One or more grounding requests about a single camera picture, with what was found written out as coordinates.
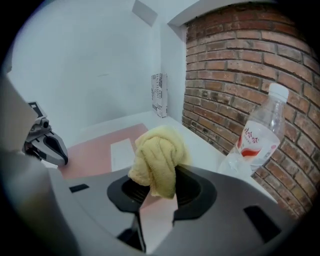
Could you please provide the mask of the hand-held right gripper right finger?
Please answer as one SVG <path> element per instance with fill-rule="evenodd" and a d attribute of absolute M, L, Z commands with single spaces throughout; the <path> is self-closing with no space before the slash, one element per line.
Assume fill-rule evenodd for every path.
<path fill-rule="evenodd" d="M 157 256 L 265 256 L 297 223 L 243 180 L 186 165 L 176 174 L 178 209 Z"/>

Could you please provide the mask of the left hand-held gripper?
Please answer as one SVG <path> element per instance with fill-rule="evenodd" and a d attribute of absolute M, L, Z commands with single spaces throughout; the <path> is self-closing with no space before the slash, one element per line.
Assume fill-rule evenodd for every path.
<path fill-rule="evenodd" d="M 46 162 L 65 166 L 69 161 L 67 148 L 58 135 L 49 135 L 52 127 L 47 114 L 37 101 L 29 101 L 27 104 L 34 110 L 37 117 L 27 135 L 22 151 L 26 154 L 38 153 Z"/>

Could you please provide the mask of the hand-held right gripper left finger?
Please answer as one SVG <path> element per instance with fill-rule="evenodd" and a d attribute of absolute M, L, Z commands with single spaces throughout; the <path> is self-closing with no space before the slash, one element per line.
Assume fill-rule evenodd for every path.
<path fill-rule="evenodd" d="M 58 175 L 58 205 L 78 256 L 144 256 L 142 205 L 123 192 L 128 169 L 65 179 Z"/>

